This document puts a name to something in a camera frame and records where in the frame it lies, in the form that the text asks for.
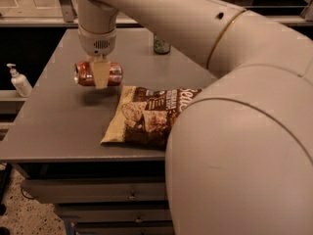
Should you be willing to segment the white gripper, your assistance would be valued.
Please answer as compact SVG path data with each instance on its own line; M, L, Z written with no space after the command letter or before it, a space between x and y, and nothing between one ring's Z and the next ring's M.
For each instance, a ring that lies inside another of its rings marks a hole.
M86 54L97 56L89 59L95 87L97 89L106 88L109 82L111 62L104 56L110 54L115 47L116 30L98 34L80 27L78 29L78 37L81 47Z

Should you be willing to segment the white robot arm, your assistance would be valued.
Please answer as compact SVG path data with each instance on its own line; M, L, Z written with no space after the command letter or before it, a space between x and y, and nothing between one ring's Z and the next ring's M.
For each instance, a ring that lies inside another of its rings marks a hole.
M80 0L116 8L215 76L165 153L176 235L313 235L312 42L220 0Z

